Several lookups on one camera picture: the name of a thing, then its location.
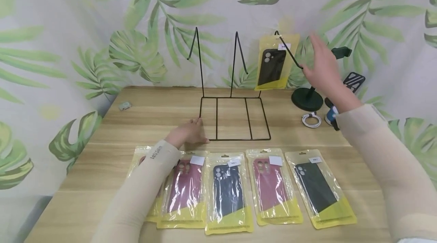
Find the yellow packaging bag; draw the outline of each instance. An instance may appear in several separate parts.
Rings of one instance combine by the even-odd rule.
[[[302,223],[281,149],[246,150],[246,157],[258,225]]]
[[[263,36],[259,40],[258,82],[255,90],[285,88],[294,61],[288,53],[282,37],[291,53],[295,54],[299,34]]]
[[[150,147],[148,145],[135,147],[134,156],[132,158],[132,162],[130,163],[129,171],[127,172],[126,178],[129,178],[130,175],[132,174],[132,172],[135,170],[135,168],[137,168],[138,165],[140,165],[143,162],[143,160],[146,158],[147,153],[149,153],[150,149],[152,149],[152,147]],[[158,223],[159,215],[161,212],[163,185],[161,186],[161,189],[159,189],[159,192],[156,195],[155,201],[153,202],[153,205],[150,208],[149,213],[147,214],[147,217],[146,217],[147,222]]]
[[[285,153],[314,228],[356,224],[348,200],[319,150]]]
[[[207,151],[182,152],[164,185],[158,229],[205,228],[202,173]]]
[[[210,153],[203,180],[205,234],[253,232],[244,153]]]

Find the pink phone case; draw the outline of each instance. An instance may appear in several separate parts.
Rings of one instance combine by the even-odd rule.
[[[201,192],[202,166],[181,160],[173,169],[173,183],[167,212],[197,206]]]
[[[255,182],[258,187],[261,211],[273,208],[287,201],[287,192],[281,174],[281,167],[270,165],[269,159],[253,161]]]

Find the white label sticker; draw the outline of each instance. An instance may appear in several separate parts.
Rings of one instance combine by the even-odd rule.
[[[320,157],[313,157],[313,158],[309,158],[311,163],[320,163],[322,162],[322,159]]]
[[[287,48],[285,48],[284,43],[279,44],[278,46],[278,50],[287,50]]]
[[[234,160],[230,160],[228,161],[228,166],[232,167],[232,166],[238,166],[241,165],[240,161],[238,159],[234,159]]]
[[[200,165],[200,166],[203,166],[204,162],[205,162],[205,157],[199,157],[199,156],[192,156],[192,159],[190,160],[191,164]]]
[[[282,157],[279,156],[269,156],[269,161],[271,165],[282,166]]]

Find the phone case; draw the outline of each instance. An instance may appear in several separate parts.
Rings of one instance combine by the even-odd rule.
[[[294,168],[315,214],[337,202],[316,163],[297,164]]]
[[[266,158],[254,160],[253,167],[261,211],[273,208],[288,200],[280,166],[270,165],[270,160]]]
[[[167,213],[185,207],[194,208],[200,199],[202,166],[190,164],[190,160],[181,160],[173,169]]]
[[[244,207],[238,166],[217,165],[213,170],[216,218],[223,218]]]
[[[286,50],[266,49],[263,52],[261,69],[259,71],[258,85],[278,81],[281,78]]]

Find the black wire stand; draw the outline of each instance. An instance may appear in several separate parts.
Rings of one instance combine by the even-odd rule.
[[[209,139],[210,141],[225,141],[225,140],[271,140],[271,134],[270,134],[270,128],[269,128],[269,124],[267,122],[267,117],[266,117],[266,112],[264,110],[264,104],[263,104],[263,100],[261,98],[261,91],[258,93],[258,96],[256,97],[232,97],[232,91],[233,91],[233,87],[234,87],[234,70],[235,70],[235,57],[236,57],[236,51],[237,51],[237,42],[238,42],[238,47],[240,49],[240,54],[241,54],[241,60],[243,62],[243,67],[244,67],[244,71],[246,74],[248,74],[247,69],[246,69],[246,65],[245,65],[245,61],[244,61],[244,56],[243,56],[243,51],[241,48],[241,44],[240,44],[240,39],[238,37],[238,31],[235,32],[235,45],[234,45],[234,61],[233,61],[233,65],[232,65],[232,79],[231,79],[231,93],[226,97],[210,97],[210,96],[205,96],[205,90],[204,90],[204,85],[203,85],[203,70],[202,70],[202,59],[201,59],[201,54],[200,54],[200,42],[199,42],[199,31],[198,28],[196,27],[195,33],[194,33],[194,37],[193,37],[193,42],[192,42],[192,46],[190,49],[190,54],[189,57],[187,58],[187,60],[189,60],[191,58],[191,55],[193,53],[193,47],[194,47],[194,42],[197,39],[197,47],[199,50],[199,65],[200,65],[200,77],[202,80],[202,97],[200,99],[200,110],[199,110],[199,117],[202,116],[202,105],[203,105],[203,99],[215,99],[215,139]],[[250,139],[246,138],[246,139],[219,139],[218,136],[218,126],[219,126],[219,99],[243,99],[244,103],[245,103],[245,108],[246,108],[246,113],[247,113],[247,123],[248,123],[248,129],[250,132]],[[248,107],[247,107],[247,100],[248,99],[258,99],[259,102],[261,103],[261,108],[263,109],[263,114],[264,114],[264,121],[266,123],[266,128],[267,128],[267,132],[269,134],[269,137],[263,137],[260,139],[256,139],[253,137],[252,134],[252,126],[250,125],[250,116],[248,114]]]

